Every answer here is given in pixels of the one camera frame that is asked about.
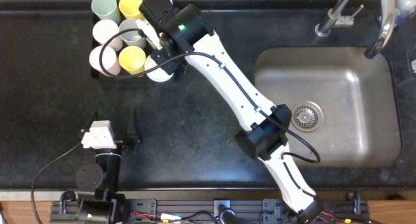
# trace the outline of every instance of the sink drain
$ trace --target sink drain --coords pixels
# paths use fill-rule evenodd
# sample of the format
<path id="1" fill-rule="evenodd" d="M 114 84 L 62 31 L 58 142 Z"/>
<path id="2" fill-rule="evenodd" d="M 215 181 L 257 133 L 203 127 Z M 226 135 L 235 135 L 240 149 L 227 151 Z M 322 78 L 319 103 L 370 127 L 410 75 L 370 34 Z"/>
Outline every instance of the sink drain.
<path id="1" fill-rule="evenodd" d="M 322 110 L 311 101 L 303 101 L 292 109 L 292 124 L 301 131 L 314 131 L 320 127 L 323 120 Z"/>

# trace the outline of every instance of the faucet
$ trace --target faucet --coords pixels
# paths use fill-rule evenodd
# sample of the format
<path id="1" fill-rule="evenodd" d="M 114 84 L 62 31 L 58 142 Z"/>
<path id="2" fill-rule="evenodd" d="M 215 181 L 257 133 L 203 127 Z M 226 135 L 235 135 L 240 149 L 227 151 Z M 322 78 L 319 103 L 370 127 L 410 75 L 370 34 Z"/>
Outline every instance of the faucet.
<path id="1" fill-rule="evenodd" d="M 323 22 L 319 23 L 315 27 L 315 32 L 318 36 L 325 37 L 331 33 L 331 28 L 334 27 L 334 25 L 336 25 L 336 23 L 340 20 L 341 12 L 344 10 L 348 2 L 349 0 L 338 0 L 334 8 L 331 8 L 328 11 Z M 395 0 L 381 0 L 381 3 L 383 17 L 382 25 L 377 40 L 364 52 L 364 56 L 368 59 L 374 58 L 384 48 L 390 39 L 393 28 L 395 27 Z M 356 14 L 357 12 L 353 16 L 349 17 L 349 19 L 351 20 L 354 18 Z"/>

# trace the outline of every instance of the stainless steel sink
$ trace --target stainless steel sink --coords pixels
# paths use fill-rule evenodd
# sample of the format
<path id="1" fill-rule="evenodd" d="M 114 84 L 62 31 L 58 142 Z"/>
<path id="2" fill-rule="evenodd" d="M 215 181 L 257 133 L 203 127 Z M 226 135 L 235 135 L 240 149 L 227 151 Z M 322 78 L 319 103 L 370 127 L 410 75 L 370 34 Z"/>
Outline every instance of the stainless steel sink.
<path id="1" fill-rule="evenodd" d="M 292 109 L 292 131 L 320 166 L 388 166 L 402 150 L 389 63 L 365 48 L 275 48 L 255 64 L 255 86 Z M 289 136 L 291 151 L 313 158 Z M 298 165 L 313 166 L 300 160 Z"/>

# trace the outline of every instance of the black countertop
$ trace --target black countertop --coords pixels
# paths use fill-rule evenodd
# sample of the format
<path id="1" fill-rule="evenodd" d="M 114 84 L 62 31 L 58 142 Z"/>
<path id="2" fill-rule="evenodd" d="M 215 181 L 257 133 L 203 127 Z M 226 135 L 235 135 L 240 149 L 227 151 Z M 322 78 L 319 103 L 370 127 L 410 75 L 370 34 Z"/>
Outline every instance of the black countertop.
<path id="1" fill-rule="evenodd" d="M 275 188 L 261 162 L 233 137 L 239 123 L 195 69 L 163 84 L 108 84 L 90 76 L 90 0 L 0 1 L 0 189 L 30 188 L 34 175 L 77 143 L 77 131 L 98 111 L 122 134 L 132 110 L 144 143 L 123 155 L 120 188 Z M 255 59 L 273 47 L 370 45 L 378 35 L 379 0 L 354 26 L 327 38 L 314 26 L 336 0 L 175 0 L 195 3 L 244 74 L 254 81 Z M 399 28 L 383 54 L 391 63 L 403 153 L 383 168 L 300 168 L 315 189 L 416 187 L 416 19 Z M 75 173 L 94 154 L 81 149 L 44 172 L 38 188 L 73 189 Z"/>

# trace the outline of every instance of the green light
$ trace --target green light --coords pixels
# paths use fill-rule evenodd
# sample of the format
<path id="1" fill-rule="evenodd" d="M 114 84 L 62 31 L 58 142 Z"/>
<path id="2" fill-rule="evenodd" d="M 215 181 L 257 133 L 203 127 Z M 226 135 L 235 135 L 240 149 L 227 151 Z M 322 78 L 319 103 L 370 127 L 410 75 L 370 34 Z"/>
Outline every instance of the green light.
<path id="1" fill-rule="evenodd" d="M 183 31 L 183 30 L 187 29 L 184 25 L 179 25 L 177 28 L 178 28 L 179 30 L 181 30 L 181 31 Z"/>

